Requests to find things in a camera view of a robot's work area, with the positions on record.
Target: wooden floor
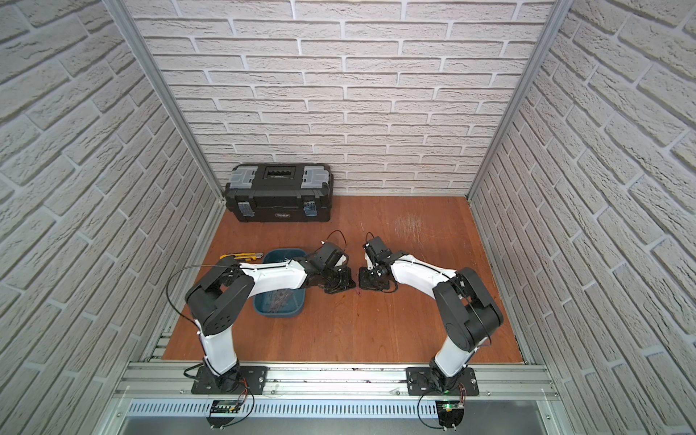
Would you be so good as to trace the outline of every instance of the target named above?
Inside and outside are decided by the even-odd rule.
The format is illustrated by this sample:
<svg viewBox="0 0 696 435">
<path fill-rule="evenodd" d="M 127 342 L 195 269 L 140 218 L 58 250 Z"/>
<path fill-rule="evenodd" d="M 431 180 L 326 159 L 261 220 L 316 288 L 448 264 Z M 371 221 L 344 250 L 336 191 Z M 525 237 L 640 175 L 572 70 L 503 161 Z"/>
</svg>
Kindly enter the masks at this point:
<svg viewBox="0 0 696 435">
<path fill-rule="evenodd" d="M 348 241 L 349 266 L 357 282 L 358 269 L 365 265 L 365 233 L 371 231 L 393 251 L 406 251 L 440 267 L 473 268 L 503 309 L 464 198 L 339 196 L 334 198 L 331 214 L 326 223 L 240 223 L 226 212 L 204 264 L 214 264 L 220 255 L 234 252 L 313 251 L 332 230 L 340 229 Z M 343 245 L 338 233 L 331 241 Z M 259 315 L 249 301 L 232 331 L 242 361 L 426 363 L 446 337 L 435 301 L 405 285 L 394 294 L 357 289 L 331 295 L 312 287 L 302 313 L 289 319 Z M 164 359 L 202 357 L 196 328 L 180 319 Z M 507 317 L 493 335 L 493 345 L 481 349 L 473 360 L 521 361 Z"/>
</svg>

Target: black cable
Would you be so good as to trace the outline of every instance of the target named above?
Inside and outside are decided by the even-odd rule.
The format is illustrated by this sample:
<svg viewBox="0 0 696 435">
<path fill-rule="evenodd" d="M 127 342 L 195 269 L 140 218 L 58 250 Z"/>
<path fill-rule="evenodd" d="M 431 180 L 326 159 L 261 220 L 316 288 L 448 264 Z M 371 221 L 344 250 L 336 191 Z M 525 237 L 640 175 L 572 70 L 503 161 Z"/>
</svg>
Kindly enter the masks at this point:
<svg viewBox="0 0 696 435">
<path fill-rule="evenodd" d="M 174 310 L 179 316 L 185 318 L 186 320 L 191 322 L 193 325 L 195 325 L 196 328 L 198 328 L 198 325 L 196 325 L 196 323 L 193 320 L 189 319 L 187 316 L 184 316 L 184 313 L 182 313 L 181 311 L 176 309 L 176 307 L 174 306 L 174 303 L 172 302 L 171 298 L 169 297 L 169 283 L 172 281 L 172 278 L 174 278 L 178 274 L 182 273 L 184 270 L 191 269 L 193 267 L 224 267 L 227 269 L 229 266 L 223 266 L 222 264 L 192 264 L 191 266 L 184 266 L 181 269 L 174 272 L 173 274 L 171 274 L 169 276 L 169 279 L 167 280 L 167 283 L 164 285 L 164 294 L 165 294 L 165 296 L 167 296 L 167 302 L 169 302 L 169 306 L 172 308 L 172 310 Z"/>
<path fill-rule="evenodd" d="M 189 379 L 195 379 L 196 377 L 190 375 L 188 372 L 190 372 L 190 371 L 193 370 L 193 369 L 197 369 L 197 368 L 199 368 L 199 367 L 202 367 L 202 366 L 203 366 L 203 363 L 198 363 L 198 364 L 196 364 L 196 365 L 192 365 L 191 367 L 189 367 L 189 368 L 187 368 L 186 370 L 184 370 L 184 376 L 187 377 L 187 378 L 189 378 Z"/>
<path fill-rule="evenodd" d="M 251 392 L 251 389 L 249 389 L 248 391 L 249 391 L 249 394 L 251 394 L 251 409 L 249 409 L 249 412 L 248 412 L 244 417 L 242 417 L 241 420 L 229 422 L 229 423 L 226 424 L 226 425 L 220 426 L 220 429 L 222 429 L 223 427 L 229 427 L 229 426 L 232 426 L 232 425 L 236 425 L 237 423 L 241 423 L 241 422 L 243 422 L 247 417 L 249 417 L 249 416 L 251 415 L 252 412 L 254 412 L 254 407 L 256 406 L 256 398 L 254 397 L 254 393 Z"/>
<path fill-rule="evenodd" d="M 430 429 L 438 429 L 438 430 L 444 429 L 444 426 L 431 426 L 431 425 L 427 424 L 426 422 L 424 422 L 423 419 L 420 417 L 420 401 L 423 400 L 423 398 L 425 397 L 425 395 L 427 393 L 435 393 L 435 390 L 426 391 L 425 393 L 423 393 L 422 396 L 420 396 L 420 399 L 418 399 L 418 404 L 416 405 L 416 414 L 418 414 L 418 419 L 420 420 L 420 422 L 424 426 L 429 427 Z"/>
<path fill-rule="evenodd" d="M 334 230 L 334 231 L 331 231 L 331 232 L 329 233 L 329 235 L 326 236 L 326 241 L 328 242 L 328 241 L 329 241 L 329 237 L 331 237 L 331 235 L 332 235 L 333 233 L 335 233 L 335 232 L 339 232 L 339 233 L 341 234 L 341 237 L 343 237 L 343 250 L 345 251 L 346 248 L 348 247 L 348 242 L 346 242 L 346 237 L 343 235 L 343 231 L 341 231 L 341 230 Z"/>
</svg>

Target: blue basket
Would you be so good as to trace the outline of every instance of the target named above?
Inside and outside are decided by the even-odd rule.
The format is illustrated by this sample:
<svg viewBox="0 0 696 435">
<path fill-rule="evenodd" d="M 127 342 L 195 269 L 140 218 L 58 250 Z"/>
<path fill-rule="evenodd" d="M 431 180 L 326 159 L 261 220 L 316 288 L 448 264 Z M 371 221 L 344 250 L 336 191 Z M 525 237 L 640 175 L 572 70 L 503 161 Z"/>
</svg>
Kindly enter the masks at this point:
<svg viewBox="0 0 696 435">
<path fill-rule="evenodd" d="M 302 251 L 301 249 L 274 249 L 264 256 L 263 262 L 275 263 L 289 260 L 290 258 L 302 257 L 305 254 L 305 251 Z M 274 313 L 270 312 L 271 303 L 274 296 L 273 293 L 275 292 L 265 292 L 254 296 L 254 310 L 266 317 L 297 316 L 302 312 L 302 307 L 304 307 L 306 289 L 293 289 L 287 291 L 291 292 L 291 295 L 278 311 Z"/>
</svg>

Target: black toolbox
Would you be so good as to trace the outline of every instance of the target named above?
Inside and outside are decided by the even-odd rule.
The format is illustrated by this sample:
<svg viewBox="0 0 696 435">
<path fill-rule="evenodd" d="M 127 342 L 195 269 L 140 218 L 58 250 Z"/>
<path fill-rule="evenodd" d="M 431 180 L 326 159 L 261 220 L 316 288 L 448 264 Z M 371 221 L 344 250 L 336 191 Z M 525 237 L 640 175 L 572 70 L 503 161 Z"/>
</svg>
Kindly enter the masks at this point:
<svg viewBox="0 0 696 435">
<path fill-rule="evenodd" d="M 332 190 L 329 165 L 248 163 L 232 171 L 225 199 L 240 222 L 327 222 Z"/>
</svg>

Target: cable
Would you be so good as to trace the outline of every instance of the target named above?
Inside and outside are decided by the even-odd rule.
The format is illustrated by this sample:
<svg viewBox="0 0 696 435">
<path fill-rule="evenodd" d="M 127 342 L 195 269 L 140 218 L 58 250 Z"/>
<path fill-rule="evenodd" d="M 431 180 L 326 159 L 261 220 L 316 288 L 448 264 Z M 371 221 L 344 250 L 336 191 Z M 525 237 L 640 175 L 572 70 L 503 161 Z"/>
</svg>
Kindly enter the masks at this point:
<svg viewBox="0 0 696 435">
<path fill-rule="evenodd" d="M 229 427 L 229 426 L 232 426 L 232 425 L 236 425 L 237 423 L 241 423 L 241 422 L 243 422 L 247 417 L 249 417 L 249 416 L 251 415 L 252 412 L 254 412 L 254 407 L 256 406 L 256 398 L 254 397 L 254 393 L 251 392 L 251 389 L 249 388 L 249 385 L 246 383 L 246 378 L 242 378 L 242 380 L 244 381 L 244 385 L 246 386 L 246 393 L 248 393 L 248 394 L 251 395 L 251 409 L 249 409 L 249 412 L 248 412 L 244 417 L 242 417 L 240 420 L 232 421 L 232 422 L 229 422 L 229 423 L 226 424 L 226 425 L 222 425 L 222 426 L 220 426 L 220 429 L 222 429 L 222 428 L 224 428 L 224 427 Z"/>
<path fill-rule="evenodd" d="M 184 313 L 182 313 L 181 311 L 176 309 L 176 307 L 174 306 L 174 303 L 172 302 L 171 298 L 169 297 L 169 283 L 172 281 L 172 278 L 174 278 L 178 274 L 182 273 L 184 270 L 191 269 L 193 267 L 224 267 L 227 269 L 229 266 L 223 266 L 222 264 L 192 264 L 191 266 L 184 266 L 181 269 L 174 272 L 173 274 L 171 274 L 169 276 L 169 279 L 167 280 L 167 283 L 164 285 L 164 294 L 165 294 L 165 296 L 167 296 L 167 302 L 169 302 L 169 306 L 172 308 L 172 310 L 174 310 L 179 316 L 185 318 L 186 320 L 191 322 L 196 328 L 198 328 L 198 325 L 196 325 L 196 323 L 193 320 L 189 319 L 187 316 L 184 316 Z"/>
<path fill-rule="evenodd" d="M 346 242 L 346 237 L 343 235 L 343 231 L 341 231 L 341 230 L 334 230 L 334 231 L 331 231 L 331 232 L 329 233 L 329 235 L 326 236 L 326 241 L 328 242 L 328 241 L 329 241 L 329 237 L 331 237 L 331 235 L 332 235 L 333 233 L 335 233 L 335 232 L 339 232 L 339 233 L 341 234 L 341 237 L 343 237 L 343 250 L 345 251 L 346 248 L 348 247 L 348 242 Z"/>
<path fill-rule="evenodd" d="M 438 430 L 444 429 L 445 428 L 444 426 L 431 426 L 431 425 L 427 424 L 426 422 L 424 422 L 423 419 L 420 417 L 420 401 L 423 400 L 423 398 L 425 397 L 425 395 L 427 393 L 435 393 L 435 390 L 426 391 L 425 393 L 423 393 L 422 396 L 420 396 L 420 399 L 418 399 L 418 404 L 416 405 L 416 414 L 418 415 L 418 419 L 420 420 L 420 422 L 424 426 L 429 427 L 430 429 L 438 429 Z"/>
</svg>

